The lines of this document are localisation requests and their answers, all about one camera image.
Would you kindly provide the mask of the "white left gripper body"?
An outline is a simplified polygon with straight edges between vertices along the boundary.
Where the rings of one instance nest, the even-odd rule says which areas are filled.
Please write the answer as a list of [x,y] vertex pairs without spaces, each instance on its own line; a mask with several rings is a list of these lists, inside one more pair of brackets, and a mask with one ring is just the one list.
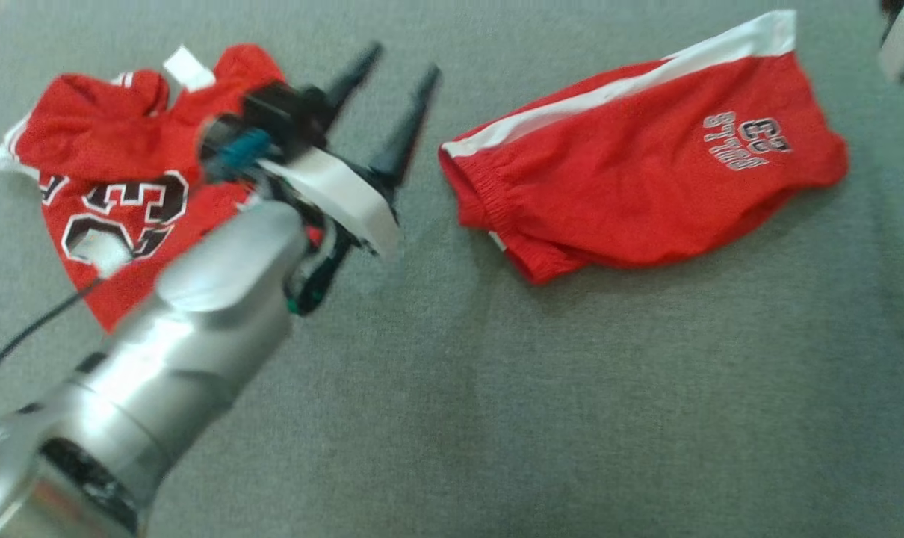
[[370,166],[359,166],[328,149],[335,116],[324,112],[270,112],[261,129],[271,147],[261,160],[261,197],[307,205],[342,226],[352,242],[379,256],[400,254],[397,188],[383,188]]

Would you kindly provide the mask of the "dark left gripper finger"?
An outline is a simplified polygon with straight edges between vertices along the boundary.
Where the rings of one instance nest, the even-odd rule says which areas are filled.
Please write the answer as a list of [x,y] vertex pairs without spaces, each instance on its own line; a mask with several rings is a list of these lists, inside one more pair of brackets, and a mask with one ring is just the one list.
[[371,160],[371,174],[381,187],[399,188],[404,183],[441,76],[442,71],[438,66],[428,67],[411,92],[406,114],[395,126],[383,149]]
[[325,91],[329,109],[342,109],[376,68],[383,45],[374,41],[340,72]]

